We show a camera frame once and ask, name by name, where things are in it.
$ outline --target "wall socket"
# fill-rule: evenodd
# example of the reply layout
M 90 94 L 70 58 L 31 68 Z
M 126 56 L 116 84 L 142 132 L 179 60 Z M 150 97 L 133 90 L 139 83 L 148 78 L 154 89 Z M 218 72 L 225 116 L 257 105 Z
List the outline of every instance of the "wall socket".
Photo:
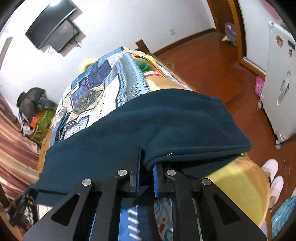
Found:
M 169 32 L 170 32 L 170 35 L 174 35 L 175 34 L 175 30 L 172 28 L 172 29 L 169 29 Z

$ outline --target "television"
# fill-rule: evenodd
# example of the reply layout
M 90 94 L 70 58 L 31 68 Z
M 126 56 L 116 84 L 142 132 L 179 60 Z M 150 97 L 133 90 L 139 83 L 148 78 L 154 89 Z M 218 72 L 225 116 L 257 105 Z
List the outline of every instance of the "television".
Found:
M 48 43 L 59 53 L 63 47 L 70 42 L 77 34 L 79 30 L 66 19 L 48 38 Z
M 69 0 L 52 1 L 32 23 L 26 36 L 40 49 L 47 44 L 53 31 L 75 10 L 76 7 Z

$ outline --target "curtain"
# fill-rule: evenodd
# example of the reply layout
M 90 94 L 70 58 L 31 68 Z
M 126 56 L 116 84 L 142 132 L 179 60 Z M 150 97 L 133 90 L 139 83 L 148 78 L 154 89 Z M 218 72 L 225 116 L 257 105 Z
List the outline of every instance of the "curtain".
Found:
M 0 183 L 14 199 L 37 181 L 39 147 L 23 137 L 20 124 L 0 93 Z

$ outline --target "gray bag on floor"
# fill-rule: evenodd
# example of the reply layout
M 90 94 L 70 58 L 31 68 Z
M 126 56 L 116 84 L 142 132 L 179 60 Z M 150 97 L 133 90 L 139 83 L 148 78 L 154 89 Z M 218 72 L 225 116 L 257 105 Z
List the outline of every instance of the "gray bag on floor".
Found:
M 237 33 L 233 23 L 225 23 L 225 34 L 232 42 L 233 46 L 237 46 Z

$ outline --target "metal screw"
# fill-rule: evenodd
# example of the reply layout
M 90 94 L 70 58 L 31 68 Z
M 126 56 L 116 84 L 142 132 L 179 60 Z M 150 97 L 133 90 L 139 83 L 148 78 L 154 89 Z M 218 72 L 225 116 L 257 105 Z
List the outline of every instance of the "metal screw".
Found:
M 119 170 L 118 175 L 125 176 L 128 172 L 126 170 Z
M 167 174 L 168 174 L 169 176 L 174 176 L 174 175 L 176 174 L 176 171 L 170 169 L 170 170 L 167 170 Z
M 202 183 L 203 183 L 203 185 L 209 186 L 212 182 L 210 179 L 205 178 L 202 180 Z
M 89 186 L 91 184 L 91 180 L 90 179 L 84 179 L 83 181 L 82 181 L 82 185 L 83 186 Z

